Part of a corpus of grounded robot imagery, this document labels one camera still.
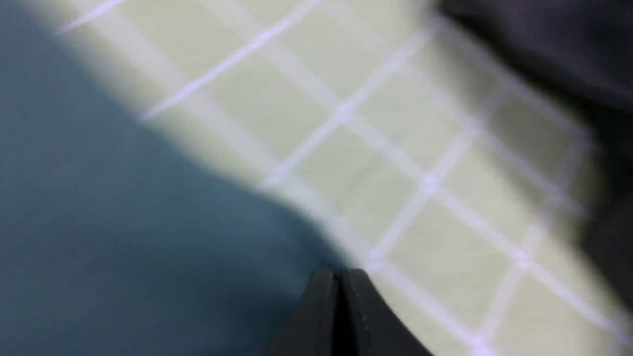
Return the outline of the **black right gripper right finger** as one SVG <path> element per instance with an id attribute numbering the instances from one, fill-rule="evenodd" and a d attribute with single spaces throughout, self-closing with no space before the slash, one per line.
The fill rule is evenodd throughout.
<path id="1" fill-rule="evenodd" d="M 341 272 L 353 348 L 358 356 L 431 356 L 388 306 L 367 272 Z"/>

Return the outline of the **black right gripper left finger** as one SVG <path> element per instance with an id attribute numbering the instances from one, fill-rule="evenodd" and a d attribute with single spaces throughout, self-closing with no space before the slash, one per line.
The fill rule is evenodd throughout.
<path id="1" fill-rule="evenodd" d="M 291 317 L 276 333 L 265 354 L 332 356 L 338 293 L 337 271 L 315 271 Z"/>

